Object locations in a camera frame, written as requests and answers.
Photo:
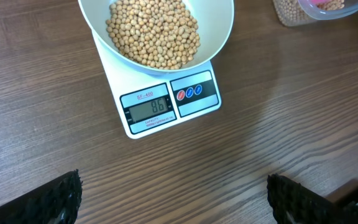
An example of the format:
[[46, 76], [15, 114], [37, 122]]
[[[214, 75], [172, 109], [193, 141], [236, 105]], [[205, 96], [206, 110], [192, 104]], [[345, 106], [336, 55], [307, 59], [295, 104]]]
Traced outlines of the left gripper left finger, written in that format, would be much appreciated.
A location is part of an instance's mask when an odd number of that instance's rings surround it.
[[74, 224], [82, 201], [78, 170], [56, 179], [0, 206], [0, 224]]

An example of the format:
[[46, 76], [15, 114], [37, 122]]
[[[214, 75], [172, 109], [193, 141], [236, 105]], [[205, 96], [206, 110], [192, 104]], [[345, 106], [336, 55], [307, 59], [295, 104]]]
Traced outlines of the pink measuring scoop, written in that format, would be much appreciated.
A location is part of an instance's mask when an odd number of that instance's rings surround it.
[[323, 4], [328, 2], [329, 0], [310, 0], [312, 4]]

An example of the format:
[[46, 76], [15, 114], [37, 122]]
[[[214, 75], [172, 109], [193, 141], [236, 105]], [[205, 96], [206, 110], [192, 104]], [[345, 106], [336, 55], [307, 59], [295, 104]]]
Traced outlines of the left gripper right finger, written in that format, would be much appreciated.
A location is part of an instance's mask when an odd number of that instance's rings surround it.
[[356, 218], [330, 201], [283, 176], [267, 177], [267, 200], [279, 224], [346, 224]]

